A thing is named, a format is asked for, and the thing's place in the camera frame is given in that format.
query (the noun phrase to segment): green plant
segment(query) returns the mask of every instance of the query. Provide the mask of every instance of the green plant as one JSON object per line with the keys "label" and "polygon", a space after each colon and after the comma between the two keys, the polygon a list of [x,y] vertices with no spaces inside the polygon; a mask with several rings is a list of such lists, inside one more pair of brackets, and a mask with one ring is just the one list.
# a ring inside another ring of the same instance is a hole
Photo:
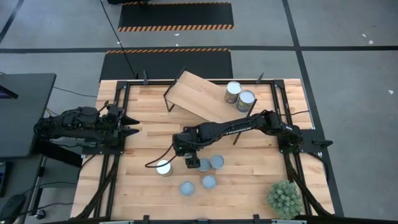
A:
{"label": "green plant", "polygon": [[303,210],[296,185],[287,180],[272,184],[267,201],[281,219],[292,219]]}

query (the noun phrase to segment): can lid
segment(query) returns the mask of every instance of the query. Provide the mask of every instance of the can lid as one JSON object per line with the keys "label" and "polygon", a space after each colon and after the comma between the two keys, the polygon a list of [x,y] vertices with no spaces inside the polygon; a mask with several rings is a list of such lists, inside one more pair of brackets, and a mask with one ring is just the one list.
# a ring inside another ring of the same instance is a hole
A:
{"label": "can lid", "polygon": [[189,196],[195,191],[195,187],[191,182],[184,182],[180,187],[181,194]]}
{"label": "can lid", "polygon": [[[168,161],[167,160],[161,160],[161,161],[159,161],[158,163],[157,163],[157,165],[158,166],[161,166],[161,165],[163,165],[163,164],[165,164],[165,163],[167,163]],[[165,165],[165,166],[162,166],[162,167],[156,167],[156,171],[159,173],[159,174],[166,174],[166,173],[168,173],[169,171],[170,171],[170,169],[172,168],[172,166],[170,165],[170,163],[169,164],[167,164],[167,165]]]}
{"label": "can lid", "polygon": [[242,86],[236,81],[231,81],[226,86],[226,89],[232,94],[238,94],[241,92]]}
{"label": "can lid", "polygon": [[202,158],[200,159],[200,167],[199,167],[199,171],[207,171],[208,169],[210,169],[210,162],[208,159]]}
{"label": "can lid", "polygon": [[207,175],[203,178],[202,183],[206,189],[213,189],[216,187],[217,180],[213,175]]}
{"label": "can lid", "polygon": [[219,155],[215,155],[211,158],[211,166],[214,168],[221,168],[224,165],[224,158]]}
{"label": "can lid", "polygon": [[244,90],[240,94],[240,99],[243,103],[253,103],[254,102],[254,93],[249,90]]}

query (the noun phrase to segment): wooden table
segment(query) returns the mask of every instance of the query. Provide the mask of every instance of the wooden table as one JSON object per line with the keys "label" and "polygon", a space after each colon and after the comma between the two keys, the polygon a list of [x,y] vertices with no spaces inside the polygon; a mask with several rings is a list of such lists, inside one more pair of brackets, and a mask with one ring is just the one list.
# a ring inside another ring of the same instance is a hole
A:
{"label": "wooden table", "polygon": [[[101,82],[97,108],[106,100],[113,101],[116,82]],[[288,79],[285,85],[291,113],[307,110],[300,80]],[[260,218],[277,218],[266,203],[271,184],[286,179],[284,159],[276,137],[252,130],[242,133],[235,146],[232,144],[235,135],[230,135],[198,152],[199,158],[222,155],[225,165],[218,171],[202,174],[187,169],[181,157],[172,162],[174,172],[170,177],[162,177],[155,169],[144,167],[170,146],[174,133],[179,133],[184,126],[205,121],[178,106],[167,112],[163,98],[167,87],[134,85],[130,90],[127,115],[141,122],[134,126],[140,132],[126,139],[125,153],[119,163],[112,220],[142,220],[143,215],[150,215],[151,220],[250,219],[253,214],[259,214]],[[258,99],[253,114],[264,109],[274,110],[269,85],[243,87],[253,91]],[[293,116],[293,122],[302,129],[312,127],[308,113]],[[173,154],[171,150],[165,158],[171,158]],[[301,154],[301,158],[308,188],[323,207],[333,213],[321,162],[307,154]],[[103,156],[96,156],[80,172],[72,217],[83,210],[96,192],[102,161]],[[201,179],[206,174],[216,176],[218,185],[215,189],[206,190],[201,186]],[[181,195],[179,190],[185,181],[195,184],[195,193],[190,197]],[[104,195],[102,215],[108,198],[107,192]]]}

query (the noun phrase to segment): floor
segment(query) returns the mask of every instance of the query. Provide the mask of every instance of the floor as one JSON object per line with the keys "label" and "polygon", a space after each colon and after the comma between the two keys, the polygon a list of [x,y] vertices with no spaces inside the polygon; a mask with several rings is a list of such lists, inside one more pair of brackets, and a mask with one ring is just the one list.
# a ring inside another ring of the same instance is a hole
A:
{"label": "floor", "polygon": [[[119,37],[125,47],[239,46],[231,51],[235,78],[257,78],[262,72],[264,78],[302,78],[315,97],[325,136],[334,142],[329,152],[345,216],[398,220],[398,1],[229,2],[232,30]],[[104,5],[117,25],[121,6]],[[98,48],[119,46],[100,0],[2,0],[0,29],[0,72],[56,73],[55,86],[86,95],[98,91],[104,59]],[[299,45],[303,52],[294,51]],[[93,106],[95,99],[54,90],[49,102],[56,113],[82,105]],[[54,202],[54,195],[69,202],[74,189],[46,189],[41,204]],[[40,222],[66,220],[70,209],[49,208]],[[32,217],[27,222],[38,223]]]}

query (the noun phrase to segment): orange and black striped tape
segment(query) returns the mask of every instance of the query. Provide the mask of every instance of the orange and black striped tape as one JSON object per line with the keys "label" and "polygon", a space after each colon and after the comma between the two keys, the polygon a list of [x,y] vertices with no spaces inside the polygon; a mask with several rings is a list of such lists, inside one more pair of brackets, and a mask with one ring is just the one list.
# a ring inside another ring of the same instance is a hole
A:
{"label": "orange and black striped tape", "polygon": [[119,32],[143,32],[143,31],[173,31],[173,30],[223,30],[232,29],[234,25],[184,25],[184,26],[139,26],[139,27],[119,27]]}
{"label": "orange and black striped tape", "polygon": [[[123,6],[138,4],[138,2],[127,2]],[[230,4],[230,2],[175,2],[175,3],[147,3],[150,5],[171,5],[171,4]]]}
{"label": "orange and black striped tape", "polygon": [[[125,50],[124,53],[161,53],[161,52],[210,52],[210,51],[229,51],[229,49],[144,49],[144,50]],[[109,50],[106,54],[120,54],[122,50]]]}

